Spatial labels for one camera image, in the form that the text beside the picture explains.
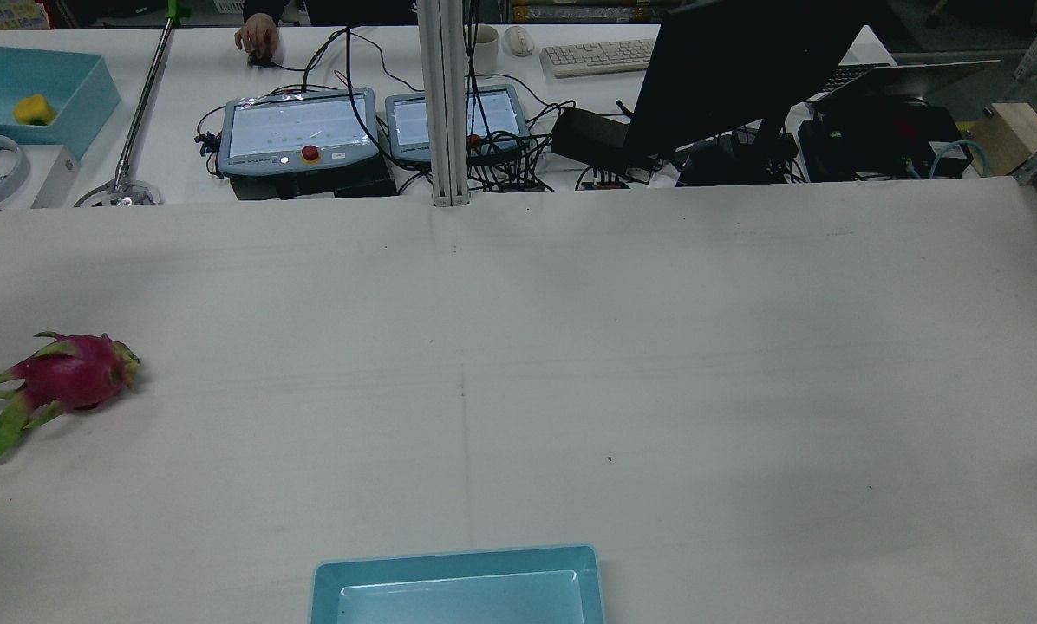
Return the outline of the person's bare hand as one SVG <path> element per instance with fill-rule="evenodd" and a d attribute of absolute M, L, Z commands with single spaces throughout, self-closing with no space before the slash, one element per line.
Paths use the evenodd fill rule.
<path fill-rule="evenodd" d="M 253 58 L 270 59 L 279 48 L 277 19 L 268 13 L 253 13 L 234 32 L 234 46 Z"/>

